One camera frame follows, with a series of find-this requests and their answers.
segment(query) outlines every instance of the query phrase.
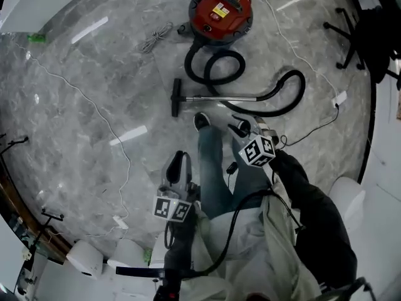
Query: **marble floor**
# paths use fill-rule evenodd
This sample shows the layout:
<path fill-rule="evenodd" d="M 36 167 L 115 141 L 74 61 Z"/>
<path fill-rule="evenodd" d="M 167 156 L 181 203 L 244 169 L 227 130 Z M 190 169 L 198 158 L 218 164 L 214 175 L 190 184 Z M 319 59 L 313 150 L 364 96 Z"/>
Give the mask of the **marble floor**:
<path fill-rule="evenodd" d="M 128 162 L 119 145 L 109 144 L 114 136 L 94 106 L 62 79 L 49 76 L 32 57 L 79 87 L 97 104 L 117 135 L 145 126 L 146 133 L 123 143 L 131 168 L 122 194 L 129 210 L 126 237 L 152 247 L 164 228 L 164 222 L 152 217 L 151 208 L 167 158 L 176 150 L 187 151 L 194 181 L 199 181 L 194 113 L 207 112 L 224 131 L 223 168 L 233 160 L 226 129 L 230 110 L 215 102 L 188 103 L 182 106 L 179 118 L 170 116 L 175 77 L 183 79 L 187 95 L 205 91 L 184 72 L 191 40 L 173 30 L 151 53 L 144 55 L 137 49 L 139 42 L 166 21 L 175 26 L 185 22 L 189 1 L 74 0 L 43 29 L 45 44 L 30 43 L 25 34 L 0 37 L 0 131 L 7 133 L 8 140 L 29 136 L 27 144 L 5 153 L 4 159 L 23 199 L 39 219 L 42 207 L 65 215 L 65 221 L 54 226 L 70 242 L 85 238 L 104 254 L 112 253 L 125 231 L 115 228 L 104 234 L 116 225 L 113 215 L 126 215 L 118 189 L 127 179 Z M 278 9 L 292 0 L 269 1 Z M 252 30 L 232 47 L 245 57 L 246 71 L 221 91 L 260 93 L 272 88 L 279 73 L 289 68 L 301 70 L 307 84 L 301 103 L 282 117 L 266 119 L 291 142 L 335 116 L 333 89 L 294 57 L 278 34 L 266 3 L 253 0 L 252 4 Z M 352 0 L 302 0 L 276 12 L 283 34 L 296 52 L 324 73 L 339 92 L 348 93 L 335 123 L 286 149 L 302 163 L 310 181 L 326 193 L 341 175 L 357 178 L 370 112 L 368 73 L 355 68 L 356 59 L 347 70 L 337 70 L 335 63 L 344 59 L 348 42 L 322 27 L 329 21 L 346 28 L 344 19 L 335 13 L 338 6 L 355 12 Z M 71 43 L 74 36 L 105 17 L 106 23 Z M 199 52 L 194 61 L 196 72 L 202 71 L 209 57 L 208 52 Z M 235 63 L 221 60 L 212 76 L 221 77 L 233 69 Z M 297 81 L 289 81 L 271 100 L 244 106 L 280 108 L 291 101 L 296 89 Z"/>

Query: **red vacuum cleaner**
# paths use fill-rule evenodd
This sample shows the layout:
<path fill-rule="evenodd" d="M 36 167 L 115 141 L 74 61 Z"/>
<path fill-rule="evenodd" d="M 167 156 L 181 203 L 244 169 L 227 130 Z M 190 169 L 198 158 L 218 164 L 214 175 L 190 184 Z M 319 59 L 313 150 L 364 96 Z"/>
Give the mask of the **red vacuum cleaner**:
<path fill-rule="evenodd" d="M 191 0 L 188 9 L 189 22 L 184 23 L 177 30 L 178 34 L 191 36 L 194 43 L 185 57 L 184 67 L 187 75 L 195 82 L 205 85 L 211 96 L 195 95 L 185 97 L 181 95 L 181 79 L 174 80 L 171 96 L 171 114 L 178 117 L 180 102 L 195 102 L 204 100 L 218 100 L 226 107 L 241 114 L 251 114 L 260 117 L 276 117 L 294 109 L 305 92 L 305 77 L 299 70 L 290 70 L 279 79 L 275 88 L 258 97 L 221 96 L 214 85 L 223 85 L 233 82 L 245 71 L 245 59 L 229 47 L 239 38 L 245 36 L 252 27 L 253 12 L 251 0 Z M 192 70 L 192 60 L 202 47 L 210 49 L 214 55 L 208 60 L 204 69 L 204 76 L 197 76 Z M 213 64 L 220 58 L 232 57 L 238 61 L 238 69 L 227 77 L 212 79 Z M 290 77 L 297 76 L 300 80 L 296 98 L 288 106 L 272 112 L 246 110 L 235 106 L 229 101 L 262 102 L 273 97 L 283 87 Z"/>

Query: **shoe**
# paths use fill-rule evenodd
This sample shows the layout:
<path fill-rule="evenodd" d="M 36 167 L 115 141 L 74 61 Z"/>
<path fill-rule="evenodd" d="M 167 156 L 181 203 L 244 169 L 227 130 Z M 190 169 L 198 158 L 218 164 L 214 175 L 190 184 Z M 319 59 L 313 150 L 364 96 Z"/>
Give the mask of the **shoe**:
<path fill-rule="evenodd" d="M 204 113 L 196 113 L 194 116 L 194 126 L 196 131 L 199 131 L 201 128 L 210 126 L 211 125 L 211 120 L 208 118 L 208 116 Z"/>

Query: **black hose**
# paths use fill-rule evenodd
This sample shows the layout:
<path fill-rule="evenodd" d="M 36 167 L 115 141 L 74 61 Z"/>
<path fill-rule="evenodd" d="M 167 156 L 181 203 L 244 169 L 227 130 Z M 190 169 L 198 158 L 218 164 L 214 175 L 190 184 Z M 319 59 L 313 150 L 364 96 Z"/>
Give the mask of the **black hose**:
<path fill-rule="evenodd" d="M 231 83 L 234 80 L 238 79 L 245 71 L 245 59 L 242 57 L 238 52 L 233 51 L 233 50 L 221 50 L 214 54 L 206 63 L 205 69 L 204 69 L 204 77 L 199 77 L 197 76 L 194 71 L 192 70 L 192 60 L 194 59 L 195 54 L 198 52 L 198 50 L 202 47 L 201 43 L 198 41 L 195 41 L 194 44 L 190 47 L 190 50 L 188 51 L 187 56 L 185 57 L 184 61 L 184 68 L 185 72 L 187 73 L 188 77 L 191 78 L 193 81 L 197 83 L 201 83 L 205 85 L 208 89 L 208 91 L 213 95 L 213 96 L 220 96 L 219 92 L 216 90 L 214 85 L 223 85 L 226 83 Z M 228 75 L 227 77 L 224 78 L 218 78 L 218 79 L 211 79 L 211 71 L 214 63 L 221 58 L 224 57 L 231 57 L 234 58 L 238 61 L 239 68 L 237 71 L 231 75 Z M 234 112 L 240 113 L 240 114 L 251 114 L 251 115 L 257 115 L 260 117 L 277 117 L 284 115 L 294 109 L 297 104 L 300 103 L 303 94 L 305 93 L 305 87 L 306 87 L 306 82 L 305 82 L 305 76 L 299 71 L 299 70 L 290 70 L 287 72 L 284 76 L 282 76 L 275 88 L 271 91 L 268 92 L 265 95 L 258 96 L 256 97 L 257 102 L 262 102 L 264 100 L 267 100 L 273 96 L 275 96 L 283 87 L 284 83 L 286 80 L 290 79 L 293 76 L 299 77 L 300 80 L 300 85 L 299 85 L 299 90 L 298 94 L 295 97 L 295 99 L 287 106 L 284 108 L 281 108 L 279 110 L 273 110 L 270 112 L 261 112 L 258 110 L 248 110 L 245 108 L 241 108 L 238 106 L 235 106 L 229 102 L 221 102 L 224 106 L 227 108 L 231 109 Z"/>

